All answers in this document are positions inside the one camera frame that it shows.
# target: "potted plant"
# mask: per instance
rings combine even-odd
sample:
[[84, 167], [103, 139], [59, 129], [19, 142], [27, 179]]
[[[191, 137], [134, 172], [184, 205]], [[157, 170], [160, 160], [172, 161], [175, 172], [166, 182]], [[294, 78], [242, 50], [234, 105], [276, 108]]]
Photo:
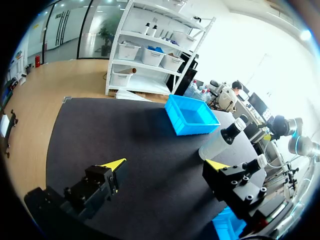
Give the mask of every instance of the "potted plant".
[[99, 32], [104, 40], [104, 45], [101, 46], [101, 56], [107, 56], [111, 52], [112, 42], [114, 41], [120, 19], [121, 14], [117, 14], [102, 22]]

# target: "shelf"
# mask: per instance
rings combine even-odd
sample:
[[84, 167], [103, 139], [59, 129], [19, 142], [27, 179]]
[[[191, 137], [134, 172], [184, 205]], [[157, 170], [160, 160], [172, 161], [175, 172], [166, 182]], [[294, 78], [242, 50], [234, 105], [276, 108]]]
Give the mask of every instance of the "shelf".
[[179, 23], [182, 23], [189, 28], [193, 29], [200, 29], [203, 31], [206, 31], [204, 27], [202, 27], [199, 23], [196, 21], [193, 21], [192, 18], [188, 18], [177, 11], [168, 9], [166, 7], [160, 6], [158, 4], [154, 4], [152, 2], [143, 1], [143, 0], [135, 0], [134, 1], [134, 8], [139, 8], [147, 11], [151, 11], [153, 13], [161, 14], [167, 18], [173, 19]]
[[126, 35], [126, 36], [131, 36], [131, 37], [136, 37], [136, 38], [140, 38], [140, 39], [146, 39], [146, 40], [149, 40], [149, 41], [152, 41], [152, 42], [156, 42], [158, 44], [162, 44], [162, 45], [166, 45], [170, 48], [173, 48], [173, 49], [177, 49], [183, 53], [186, 53], [186, 54], [189, 54], [189, 55], [192, 55], [192, 52], [181, 47], [181, 46], [178, 46], [176, 44], [173, 44], [169, 41], [166, 41], [166, 40], [163, 40], [161, 38], [158, 38], [158, 37], [153, 37], [153, 36], [148, 36], [148, 35], [145, 35], [145, 34], [141, 34], [139, 32], [133, 32], [133, 31], [121, 31], [120, 32], [120, 35]]
[[136, 59], [134, 61], [122, 60], [122, 59], [118, 59], [118, 55], [116, 55], [114, 57], [112, 64], [125, 65], [125, 66], [131, 66], [131, 67], [136, 67], [136, 68], [150, 69], [150, 70], [154, 70], [154, 71], [158, 71], [158, 72], [162, 72], [162, 73], [166, 73], [166, 74], [176, 75], [178, 77], [181, 76], [181, 73], [165, 69], [161, 65], [159, 65], [159, 66], [151, 66], [151, 65], [143, 64], [140, 59]]
[[127, 86], [109, 86], [109, 89], [119, 90], [124, 89], [127, 91], [135, 91], [150, 94], [162, 94], [170, 95], [171, 92], [168, 89], [166, 83], [154, 80], [152, 78], [143, 77], [139, 75], [133, 75]]

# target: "white shelving unit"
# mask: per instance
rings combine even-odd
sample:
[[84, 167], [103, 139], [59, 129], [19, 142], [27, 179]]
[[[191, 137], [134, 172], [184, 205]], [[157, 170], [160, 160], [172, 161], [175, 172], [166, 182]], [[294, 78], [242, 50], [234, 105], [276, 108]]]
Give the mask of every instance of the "white shelving unit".
[[[119, 90], [120, 88], [128, 91], [143, 93], [161, 95], [174, 94], [215, 20], [216, 18], [213, 17], [207, 27], [202, 27], [193, 18], [183, 16], [182, 14], [174, 10], [154, 4], [151, 1], [130, 0], [123, 12], [114, 36], [107, 70], [105, 94], [108, 95], [109, 90]], [[197, 46], [192, 52], [189, 49], [185, 49], [169, 41], [165, 41], [159, 37], [151, 37], [149, 35], [144, 35], [138, 32], [141, 31], [141, 29], [147, 22], [152, 21], [157, 23], [153, 22], [151, 24], [157, 24], [158, 26], [162, 24], [163, 26], [165, 26], [165, 28], [163, 29], [168, 30], [168, 32], [170, 31], [170, 33], [172, 33], [172, 31], [180, 31], [189, 34], [192, 29], [198, 29], [199, 31], [196, 36], [202, 34], [202, 37], [197, 41]], [[186, 53], [191, 55], [191, 57], [188, 62], [184, 63], [185, 68], [182, 72], [171, 71], [163, 68], [161, 65], [152, 66], [143, 64], [138, 55], [134, 61], [118, 59], [118, 42], [120, 42], [120, 39], [127, 40], [126, 38], [130, 38], [130, 41], [132, 41], [133, 39], [135, 43], [140, 45], [151, 45], [155, 47], [161, 46], [162, 48], [166, 49], [166, 53], [175, 51], [175, 54], [178, 56], [180, 56], [182, 53]], [[112, 77], [112, 69], [115, 66], [120, 66], [123, 68], [124, 66], [127, 66], [127, 68], [134, 67], [137, 68], [138, 71], [131, 77], [127, 86], [112, 86], [110, 85], [110, 80]], [[145, 74], [145, 71], [154, 72], [152, 72], [151, 74]], [[168, 89], [166, 84], [169, 75], [173, 75], [172, 91]]]

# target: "ceiling light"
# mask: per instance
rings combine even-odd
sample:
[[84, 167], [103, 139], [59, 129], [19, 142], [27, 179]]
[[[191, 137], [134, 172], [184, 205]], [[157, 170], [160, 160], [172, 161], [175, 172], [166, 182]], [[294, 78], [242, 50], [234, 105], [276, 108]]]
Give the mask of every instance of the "ceiling light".
[[300, 34], [300, 39], [302, 41], [308, 41], [311, 38], [311, 32], [309, 30], [304, 30]]

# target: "black mat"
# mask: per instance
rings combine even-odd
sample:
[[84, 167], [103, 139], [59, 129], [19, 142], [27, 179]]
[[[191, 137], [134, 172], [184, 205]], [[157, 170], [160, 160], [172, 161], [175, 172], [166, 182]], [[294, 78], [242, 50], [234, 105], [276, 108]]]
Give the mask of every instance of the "black mat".
[[[215, 114], [223, 128], [234, 121], [230, 113]], [[46, 184], [62, 194], [90, 165], [127, 158], [122, 189], [87, 225], [125, 240], [212, 240], [210, 221], [226, 204], [214, 198], [202, 178], [198, 149], [209, 138], [176, 136], [161, 103], [74, 98], [62, 105], [54, 124]], [[241, 133], [215, 160], [234, 165], [256, 156]], [[252, 178], [260, 185], [263, 180], [262, 172]]]

